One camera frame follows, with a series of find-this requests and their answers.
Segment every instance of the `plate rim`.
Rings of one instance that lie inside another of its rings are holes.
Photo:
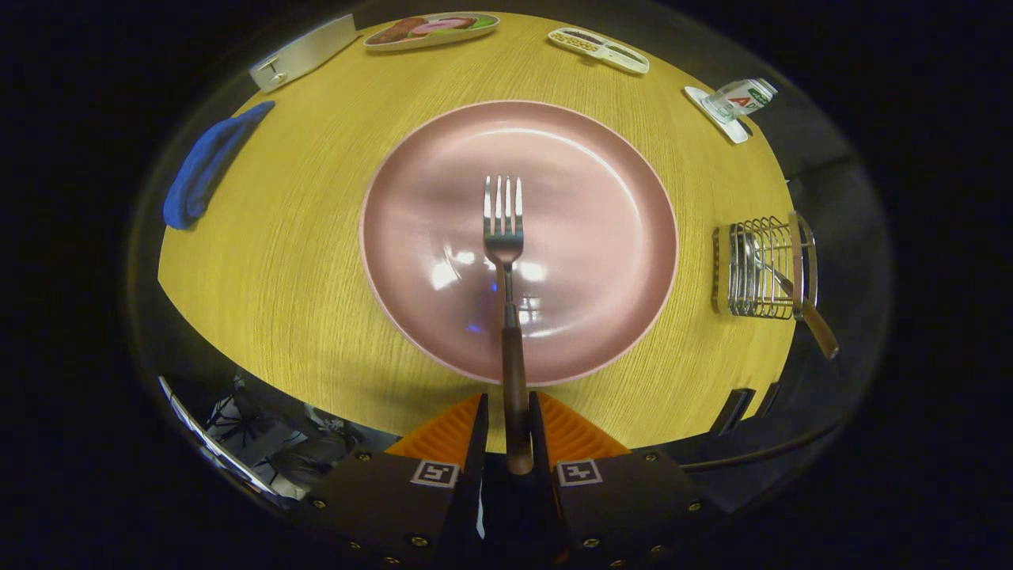
[[[390,310],[387,308],[387,306],[384,304],[383,300],[380,298],[380,295],[377,293],[376,282],[373,279],[373,273],[370,271],[370,263],[369,263],[369,260],[367,259],[367,256],[366,256],[366,239],[365,239],[366,206],[369,203],[370,195],[373,193],[373,186],[374,186],[374,184],[376,182],[377,176],[380,175],[380,172],[383,170],[384,166],[387,165],[387,162],[390,160],[390,157],[393,156],[394,153],[397,152],[398,149],[400,149],[402,145],[404,145],[416,133],[418,133],[419,131],[421,131],[425,127],[430,126],[432,123],[436,123],[437,120],[443,118],[444,116],[446,116],[448,114],[451,114],[453,112],[458,112],[458,111],[466,109],[466,108],[471,108],[471,107],[474,107],[474,106],[494,105],[494,104],[502,104],[502,103],[526,103],[526,104],[535,104],[535,105],[541,105],[541,106],[550,106],[550,107],[554,107],[554,108],[557,108],[557,109],[560,109],[560,110],[563,110],[563,111],[566,111],[566,112],[571,112],[571,113],[580,115],[580,116],[582,116],[582,117],[585,117],[585,118],[587,118],[589,120],[594,121],[595,124],[601,126],[602,128],[607,129],[610,133],[612,133],[613,135],[615,135],[616,137],[618,137],[619,140],[623,141],[623,143],[625,143],[627,146],[629,146],[633,150],[633,152],[635,152],[637,154],[637,156],[639,156],[640,159],[643,160],[643,163],[647,165],[647,168],[650,170],[650,173],[654,176],[654,179],[657,180],[658,185],[661,187],[661,190],[663,190],[661,193],[665,194],[665,199],[666,199],[666,201],[669,205],[668,212],[672,216],[672,229],[673,229],[673,236],[675,237],[675,245],[676,245],[676,253],[674,255],[674,259],[673,259],[673,263],[672,263],[672,274],[669,276],[669,288],[668,288],[668,291],[665,294],[665,297],[664,297],[664,299],[661,301],[660,306],[657,308],[657,312],[654,314],[653,317],[651,317],[650,323],[648,323],[647,326],[644,327],[643,331],[637,336],[637,338],[634,339],[632,342],[630,342],[625,348],[623,348],[623,350],[619,351],[615,356],[613,356],[609,360],[603,362],[602,364],[599,364],[598,367],[595,367],[594,369],[591,369],[590,371],[588,371],[586,373],[581,373],[579,375],[573,375],[573,376],[567,377],[565,379],[560,379],[560,380],[556,380],[556,381],[550,381],[550,382],[546,382],[546,383],[528,383],[529,387],[537,387],[537,388],[556,386],[556,385],[561,385],[561,384],[569,383],[569,382],[572,382],[572,381],[577,381],[577,380],[590,377],[590,376],[594,375],[595,373],[603,371],[603,370],[607,369],[608,367],[611,367],[612,364],[614,364],[616,361],[618,361],[623,356],[626,356],[627,353],[629,353],[631,350],[633,350],[633,347],[635,347],[638,344],[640,344],[640,341],[642,341],[643,338],[647,336],[647,333],[649,333],[651,330],[654,329],[654,325],[657,324],[657,320],[660,319],[661,314],[665,312],[665,309],[669,306],[669,301],[672,298],[672,292],[675,289],[676,273],[679,271],[679,257],[680,257],[680,253],[682,252],[682,243],[681,243],[681,241],[679,239],[679,220],[676,218],[676,210],[675,210],[675,207],[672,203],[672,196],[669,194],[669,188],[668,188],[668,186],[665,185],[665,182],[661,180],[661,176],[659,176],[657,174],[657,170],[654,169],[653,164],[651,164],[650,161],[647,160],[647,158],[635,146],[633,146],[633,144],[631,142],[629,142],[628,140],[626,140],[625,137],[623,137],[622,135],[620,135],[619,133],[617,133],[614,129],[612,129],[611,127],[609,127],[605,123],[602,123],[601,120],[598,120],[597,118],[595,118],[595,117],[593,117],[591,115],[588,115],[588,114],[585,114],[583,112],[580,112],[579,110],[575,110],[575,109],[572,109],[572,108],[569,108],[567,106],[563,106],[563,105],[560,105],[560,104],[554,104],[554,103],[544,102],[544,101],[536,101],[536,100],[531,100],[531,99],[491,99],[491,100],[478,101],[478,102],[473,102],[473,103],[469,103],[469,104],[465,104],[465,105],[461,105],[461,106],[456,106],[454,108],[451,108],[449,110],[441,112],[440,114],[437,114],[437,115],[428,118],[427,120],[423,121],[422,124],[418,125],[417,127],[415,127],[414,129],[412,129],[408,134],[406,134],[403,137],[401,137],[401,139],[397,142],[397,144],[395,144],[393,147],[391,147],[390,150],[387,151],[387,153],[384,155],[383,159],[380,160],[380,163],[377,165],[376,169],[374,169],[373,175],[370,176],[370,182],[366,186],[366,192],[363,195],[363,200],[362,200],[362,202],[359,206],[359,254],[360,254],[360,259],[362,260],[362,263],[363,263],[364,272],[366,272],[366,280],[370,284],[370,292],[373,293],[373,299],[376,300],[377,304],[380,306],[380,309],[383,311],[384,316],[387,318],[387,321],[391,325],[393,325],[395,329],[397,329],[398,333],[401,334],[401,337],[403,337],[405,340],[407,340],[409,343],[411,343],[411,345],[414,346],[416,349],[418,349],[419,351],[421,351],[421,353],[423,355],[425,355],[428,358],[433,359],[434,361],[436,361],[440,365],[442,365],[442,367],[444,367],[446,369],[449,369],[450,371],[453,371],[453,372],[457,373],[458,375],[461,375],[461,376],[466,377],[468,379],[472,379],[472,380],[475,380],[475,381],[479,381],[479,382],[482,382],[482,383],[493,385],[493,386],[501,386],[502,385],[502,381],[501,380],[497,381],[497,380],[494,380],[494,379],[487,379],[487,378],[481,377],[479,375],[474,375],[472,373],[469,373],[467,371],[464,371],[462,369],[459,369],[458,367],[455,367],[455,365],[447,362],[443,358],[440,358],[436,354],[433,354],[433,352],[430,351],[430,350],[427,350],[425,347],[423,347],[420,344],[418,344],[418,342],[415,339],[413,339],[410,335],[408,335],[404,331],[404,328],[401,327],[401,325],[397,323],[397,321],[391,315]]]

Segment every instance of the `utensil holder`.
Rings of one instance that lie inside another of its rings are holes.
[[[802,320],[802,299],[816,305],[815,237],[801,214],[788,213],[714,229],[714,311],[736,317]],[[789,276],[791,295],[770,270]]]

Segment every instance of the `wooden table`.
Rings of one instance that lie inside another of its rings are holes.
[[[433,116],[491,99],[551,102],[597,118],[643,153],[672,196],[681,252],[650,333],[613,365],[545,392],[631,447],[708,430],[732,389],[757,391],[752,415],[780,376],[795,324],[713,312],[711,232],[792,209],[763,133],[747,118],[754,136],[732,145],[682,92],[706,86],[665,61],[648,55],[650,72],[628,75],[549,44],[560,22],[498,15],[487,36],[421,51],[369,53],[360,38],[313,73],[250,98],[237,113],[264,99],[278,104],[206,215],[187,231],[166,229],[165,293],[238,365],[353,422],[404,434],[489,392],[488,450],[502,452],[496,387],[428,359],[373,298],[360,260],[360,207],[384,155]]]

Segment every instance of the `plate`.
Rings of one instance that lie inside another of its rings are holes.
[[[528,385],[579,379],[630,350],[672,291],[679,243],[669,194],[617,133],[534,101],[451,110],[380,164],[360,245],[391,323],[449,369],[499,384],[502,292],[482,243],[487,174],[524,183],[514,292]]]
[[[370,35],[363,42],[363,46],[373,52],[414,50],[484,35],[497,25],[499,18],[480,12],[413,16]]]

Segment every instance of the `blue cloth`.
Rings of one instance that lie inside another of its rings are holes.
[[[186,229],[204,215],[229,164],[274,106],[275,101],[263,101],[239,116],[222,120],[198,139],[165,196],[162,216],[167,225]]]

